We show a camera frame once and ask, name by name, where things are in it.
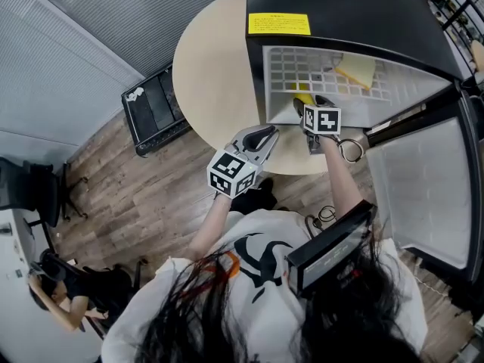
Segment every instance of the white t-shirt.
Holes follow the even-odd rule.
[[[292,362],[289,351],[304,322],[303,300],[287,284],[284,257],[309,240],[298,213],[258,210],[247,216],[229,213],[226,234],[213,247],[229,244],[235,262],[228,304],[247,341],[249,357],[260,361]],[[424,305],[417,283],[399,260],[391,239],[380,242],[380,262],[387,267],[401,294],[396,319],[405,339],[420,352],[427,335]],[[168,259],[128,304],[102,346],[104,363],[131,363],[147,326],[157,315],[173,281],[190,265],[188,259]]]

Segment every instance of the gray wall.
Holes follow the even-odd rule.
[[[58,166],[142,78],[47,0],[0,0],[0,156]]]
[[[145,76],[173,59],[191,19],[213,0],[50,0]]]

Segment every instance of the black-and-white marker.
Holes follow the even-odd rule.
[[[255,184],[259,167],[226,150],[218,150],[206,170],[209,186],[233,199]]]
[[[304,105],[303,125],[315,135],[338,135],[341,133],[341,109]]]

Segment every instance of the black graphic print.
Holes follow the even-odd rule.
[[[256,275],[242,267],[240,267],[240,271],[242,271],[247,277],[249,277],[252,280],[255,288],[261,287],[268,281],[273,282],[276,287],[279,287],[282,285],[282,277],[277,277],[277,278],[274,277],[274,274],[277,270],[278,261],[276,260],[272,250],[277,245],[290,247],[291,249],[292,249],[292,246],[287,244],[286,242],[283,242],[282,240],[273,240],[272,242],[269,242],[267,244],[267,246],[265,247],[264,253],[262,253],[261,259],[258,261],[247,252],[247,240],[249,239],[249,237],[253,237],[254,235],[259,235],[259,234],[262,234],[262,233],[248,234],[245,237],[237,239],[234,242],[234,248],[240,258],[242,258],[255,270],[260,271],[260,275]],[[257,292],[257,294],[254,296],[252,300],[252,303],[254,304],[254,302],[257,301],[257,299],[260,298],[260,296],[264,292],[265,292],[265,288],[262,288],[259,292]]]

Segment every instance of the refrigerator door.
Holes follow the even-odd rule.
[[[467,94],[370,138],[367,151],[385,235],[474,281],[482,252],[482,160]]]

